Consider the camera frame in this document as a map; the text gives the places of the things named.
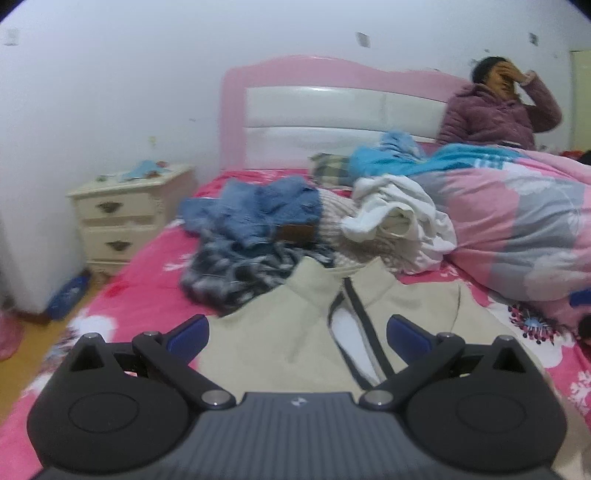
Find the drawer handle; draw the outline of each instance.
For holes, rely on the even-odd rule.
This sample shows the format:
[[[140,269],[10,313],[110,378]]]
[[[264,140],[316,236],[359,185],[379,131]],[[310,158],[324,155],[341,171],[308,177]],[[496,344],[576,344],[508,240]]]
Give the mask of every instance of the drawer handle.
[[[115,240],[114,242],[105,242],[105,245],[109,245],[116,252],[122,252],[129,248],[131,242],[125,242],[123,240]]]
[[[119,210],[123,206],[121,202],[102,202],[96,207],[105,213],[113,213]]]

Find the purple jacket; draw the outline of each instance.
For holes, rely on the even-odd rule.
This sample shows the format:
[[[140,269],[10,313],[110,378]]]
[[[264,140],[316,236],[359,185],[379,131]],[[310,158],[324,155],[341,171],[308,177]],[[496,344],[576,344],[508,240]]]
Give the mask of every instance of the purple jacket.
[[[521,86],[535,105],[503,100],[480,83],[464,87],[447,103],[437,143],[488,145],[504,140],[535,150],[534,133],[552,130],[562,121],[562,113],[535,73]]]

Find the door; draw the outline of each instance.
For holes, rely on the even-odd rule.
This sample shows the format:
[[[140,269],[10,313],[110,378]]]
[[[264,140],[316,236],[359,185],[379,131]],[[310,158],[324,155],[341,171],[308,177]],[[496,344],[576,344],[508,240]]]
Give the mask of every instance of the door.
[[[591,150],[591,50],[572,51],[573,150]]]

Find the nightstand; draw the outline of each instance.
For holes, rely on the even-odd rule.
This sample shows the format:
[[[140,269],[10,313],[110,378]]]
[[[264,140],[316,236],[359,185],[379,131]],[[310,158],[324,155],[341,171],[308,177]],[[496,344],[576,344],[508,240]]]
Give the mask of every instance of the nightstand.
[[[197,189],[193,167],[170,165],[151,179],[94,180],[68,193],[78,218],[87,264],[94,274],[116,274],[173,220],[180,201]]]

